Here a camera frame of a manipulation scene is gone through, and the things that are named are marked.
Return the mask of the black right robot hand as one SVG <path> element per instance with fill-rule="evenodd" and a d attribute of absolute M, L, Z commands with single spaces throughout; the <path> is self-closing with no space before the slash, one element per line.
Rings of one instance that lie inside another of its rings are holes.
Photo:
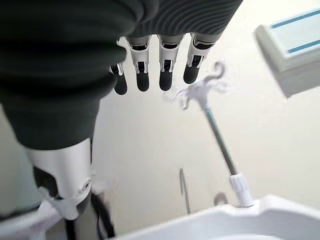
<path fill-rule="evenodd" d="M 100 101 L 125 60 L 121 37 L 209 35 L 239 0 L 3 0 L 0 103 L 33 165 L 36 185 L 68 220 L 91 194 L 91 140 Z"/>

